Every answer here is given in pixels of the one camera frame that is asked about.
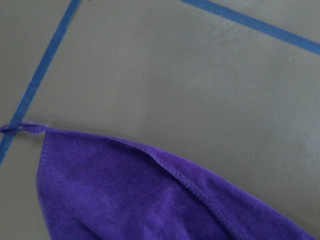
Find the purple microfiber cloth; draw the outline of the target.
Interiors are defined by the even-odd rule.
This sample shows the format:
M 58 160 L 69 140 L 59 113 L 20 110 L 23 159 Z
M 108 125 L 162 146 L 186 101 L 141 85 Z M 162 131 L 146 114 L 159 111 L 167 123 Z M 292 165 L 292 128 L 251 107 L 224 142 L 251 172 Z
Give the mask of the purple microfiber cloth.
M 53 240 L 310 240 L 290 219 L 222 177 L 164 150 L 40 124 L 36 175 Z

